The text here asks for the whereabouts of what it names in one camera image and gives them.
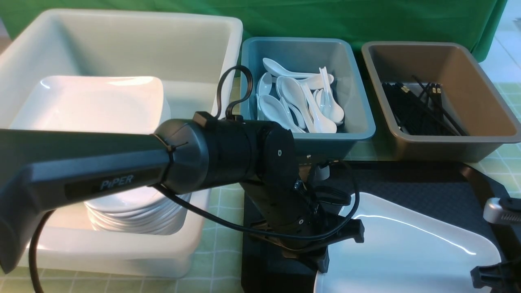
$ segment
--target spoon handle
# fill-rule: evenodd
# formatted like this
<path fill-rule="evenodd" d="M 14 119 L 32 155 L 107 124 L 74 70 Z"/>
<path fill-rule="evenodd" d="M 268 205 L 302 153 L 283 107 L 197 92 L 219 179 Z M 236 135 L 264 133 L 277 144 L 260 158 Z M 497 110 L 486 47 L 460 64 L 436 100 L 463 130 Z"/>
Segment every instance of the spoon handle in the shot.
<path fill-rule="evenodd" d="M 332 98 L 332 92 L 331 87 L 329 86 L 329 81 L 327 78 L 327 69 L 320 68 L 320 74 L 322 75 L 322 82 L 324 83 L 324 95 L 322 96 L 322 99 L 324 99 L 323 103 L 325 104 L 324 107 L 324 115 L 326 117 L 331 116 L 331 98 Z"/>

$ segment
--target plastic container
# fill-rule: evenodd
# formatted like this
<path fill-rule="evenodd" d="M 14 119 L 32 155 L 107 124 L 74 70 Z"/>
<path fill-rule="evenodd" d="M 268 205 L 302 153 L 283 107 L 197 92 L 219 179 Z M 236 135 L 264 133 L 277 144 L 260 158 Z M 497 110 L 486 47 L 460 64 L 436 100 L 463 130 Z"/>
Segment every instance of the plastic container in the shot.
<path fill-rule="evenodd" d="M 362 54 L 387 122 L 395 159 L 478 162 L 505 143 L 521 141 L 519 121 L 464 47 L 454 43 L 369 42 L 362 47 Z M 398 128 L 381 84 L 401 82 L 413 90 L 418 84 L 412 75 L 423 82 L 442 84 L 443 108 L 469 136 L 412 136 Z"/>
<path fill-rule="evenodd" d="M 237 64 L 242 22 L 195 14 L 52 9 L 0 56 L 0 127 L 7 128 L 40 80 L 65 76 L 154 76 L 173 118 L 217 113 L 220 76 Z M 227 105 L 233 76 L 222 88 Z"/>
<path fill-rule="evenodd" d="M 8 128 L 42 79 L 66 76 L 155 76 L 172 118 L 216 112 L 217 83 L 237 63 L 238 19 L 175 13 L 49 10 L 0 56 L 0 128 Z M 231 75 L 222 90 L 226 107 Z M 210 190 L 190 202 L 208 208 Z M 201 239 L 203 218 L 183 209 L 171 235 L 94 231 L 83 203 L 58 209 L 45 226 L 38 266 L 140 276 L 182 277 Z M 27 265 L 27 256 L 20 265 Z"/>
<path fill-rule="evenodd" d="M 248 67 L 254 80 L 253 93 L 241 105 L 244 119 L 255 120 L 257 106 L 255 91 L 262 74 L 266 72 L 263 58 L 278 62 L 289 71 L 319 73 L 326 66 L 335 81 L 333 95 L 344 109 L 345 123 L 338 133 L 294 133 L 297 156 L 344 158 L 360 140 L 375 134 L 375 122 L 369 101 L 349 44 L 337 39 L 308 38 L 251 38 L 242 44 L 241 64 Z M 246 93 L 247 82 L 241 77 L 241 95 Z"/>

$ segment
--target green curtain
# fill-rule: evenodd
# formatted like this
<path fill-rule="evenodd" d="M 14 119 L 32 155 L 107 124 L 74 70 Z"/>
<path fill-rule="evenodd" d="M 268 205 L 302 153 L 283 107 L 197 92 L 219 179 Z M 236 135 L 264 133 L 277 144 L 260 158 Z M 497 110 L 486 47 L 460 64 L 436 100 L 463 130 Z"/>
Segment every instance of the green curtain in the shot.
<path fill-rule="evenodd" d="M 244 38 L 338 38 L 359 52 L 368 41 L 455 42 L 478 61 L 487 56 L 507 0 L 2 0 L 16 37 L 51 8 L 170 11 L 237 17 Z"/>

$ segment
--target black cable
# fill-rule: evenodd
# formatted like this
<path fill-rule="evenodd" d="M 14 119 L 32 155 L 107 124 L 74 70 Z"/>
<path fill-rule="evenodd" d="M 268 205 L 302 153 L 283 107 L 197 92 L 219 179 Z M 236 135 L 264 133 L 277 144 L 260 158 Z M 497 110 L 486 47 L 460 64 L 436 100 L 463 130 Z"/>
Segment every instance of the black cable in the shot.
<path fill-rule="evenodd" d="M 222 111 L 222 97 L 221 97 L 222 86 L 224 85 L 228 74 L 230 74 L 230 72 L 232 72 L 234 70 L 239 70 L 240 72 L 242 72 L 244 74 L 244 76 L 246 76 L 247 88 L 246 88 L 246 94 L 244 95 L 244 97 L 242 99 L 240 99 L 238 101 L 233 101 L 230 104 L 228 104 L 228 107 L 226 107 L 226 118 L 230 118 L 233 115 L 232 111 L 233 111 L 233 107 L 235 105 L 246 101 L 252 94 L 253 76 L 252 76 L 252 72 L 246 66 L 235 65 L 232 68 L 226 70 L 225 73 L 222 74 L 221 78 L 219 79 L 219 83 L 217 84 L 217 95 L 216 95 L 217 115 L 215 115 L 215 117 L 217 119 L 219 119 L 219 116 L 221 116 L 221 111 Z"/>
<path fill-rule="evenodd" d="M 197 206 L 195 205 L 192 205 L 191 203 L 187 202 L 187 201 L 184 201 L 182 200 L 181 198 L 177 197 L 177 195 L 171 191 L 170 189 L 166 188 L 165 186 L 163 185 L 160 185 L 160 184 L 156 184 L 156 185 L 152 185 L 152 187 L 154 187 L 155 189 L 157 189 L 159 192 L 161 192 L 164 196 L 166 196 L 167 198 L 171 199 L 173 202 L 175 202 L 176 204 L 184 207 L 185 209 L 199 215 L 199 216 L 202 216 L 202 217 L 205 217 L 217 224 L 220 224 L 222 226 L 225 226 L 227 228 L 230 228 L 230 229 L 234 229 L 234 230 L 237 230 L 239 232 L 244 232 L 244 233 L 249 233 L 249 234 L 257 234 L 257 235 L 262 235 L 262 236 L 269 236 L 269 237 L 277 237 L 277 238 L 281 238 L 281 239 L 291 239 L 291 240 L 302 240 L 302 241 L 316 241 L 316 240 L 321 240 L 321 239 L 324 239 L 324 238 L 327 238 L 331 235 L 334 235 L 336 232 L 338 232 L 344 225 L 346 225 L 349 220 L 353 217 L 353 215 L 356 213 L 356 210 L 358 210 L 358 206 L 360 205 L 360 190 L 358 189 L 358 183 L 354 177 L 354 174 L 353 174 L 353 171 L 351 169 L 351 167 L 344 161 L 340 161 L 345 167 L 346 169 L 349 171 L 349 173 L 351 174 L 351 180 L 353 182 L 353 189 L 354 189 L 354 192 L 355 192 L 355 202 L 353 204 L 353 208 L 351 209 L 351 211 L 349 212 L 349 214 L 347 214 L 347 216 L 345 216 L 344 220 L 337 226 L 335 227 L 334 229 L 332 229 L 331 231 L 329 232 L 326 232 L 326 233 L 322 233 L 322 234 L 319 234 L 319 235 L 314 235 L 314 236 L 296 236 L 296 235 L 287 235 L 287 234 L 279 234 L 279 233 L 273 233 L 273 232 L 268 232 L 268 231 L 262 231 L 262 230 L 257 230 L 257 229 L 252 229 L 252 228 L 248 228 L 248 227 L 244 227 L 242 225 L 237 225 L 237 224 L 234 224 L 232 222 L 229 222 L 227 220 L 224 220 L 218 216 L 215 216 L 215 215 L 212 215 L 204 210 L 201 210 L 199 209 Z"/>
<path fill-rule="evenodd" d="M 29 274 L 31 275 L 34 293 L 43 293 L 42 284 L 40 284 L 40 277 L 38 276 L 38 267 L 36 266 L 36 251 L 38 250 L 38 240 L 40 240 L 43 227 L 54 211 L 55 210 L 48 211 L 43 215 L 38 227 L 36 227 L 36 230 L 34 231 L 31 244 L 29 244 Z"/>

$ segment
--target white dish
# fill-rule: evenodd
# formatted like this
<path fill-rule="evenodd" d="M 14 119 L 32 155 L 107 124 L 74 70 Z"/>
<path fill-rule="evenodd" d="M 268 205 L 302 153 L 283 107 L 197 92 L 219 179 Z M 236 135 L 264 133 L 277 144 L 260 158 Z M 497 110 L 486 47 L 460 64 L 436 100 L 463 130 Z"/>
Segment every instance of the white dish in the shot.
<path fill-rule="evenodd" d="M 364 192 L 355 218 L 365 242 L 328 247 L 329 271 L 317 274 L 315 293 L 490 292 L 470 277 L 476 266 L 501 262 L 485 237 Z"/>
<path fill-rule="evenodd" d="M 34 87 L 10 128 L 150 134 L 169 118 L 158 78 L 50 76 Z"/>
<path fill-rule="evenodd" d="M 123 213 L 145 209 L 163 200 L 166 200 L 165 196 L 156 189 L 141 187 L 89 200 L 85 204 L 104 213 Z"/>
<path fill-rule="evenodd" d="M 180 198 L 187 201 L 190 199 L 190 194 L 185 194 Z M 154 208 L 145 211 L 143 214 L 139 214 L 134 217 L 117 218 L 108 216 L 105 213 L 98 212 L 87 206 L 88 212 L 96 218 L 96 221 L 97 219 L 99 219 L 99 221 L 109 223 L 111 224 L 111 226 L 119 228 L 143 227 L 144 225 L 154 225 L 154 223 L 161 222 L 167 219 L 168 217 L 173 217 L 175 213 L 179 212 L 181 206 L 174 203 L 173 201 L 168 201 L 160 205 L 158 208 L 159 209 Z"/>

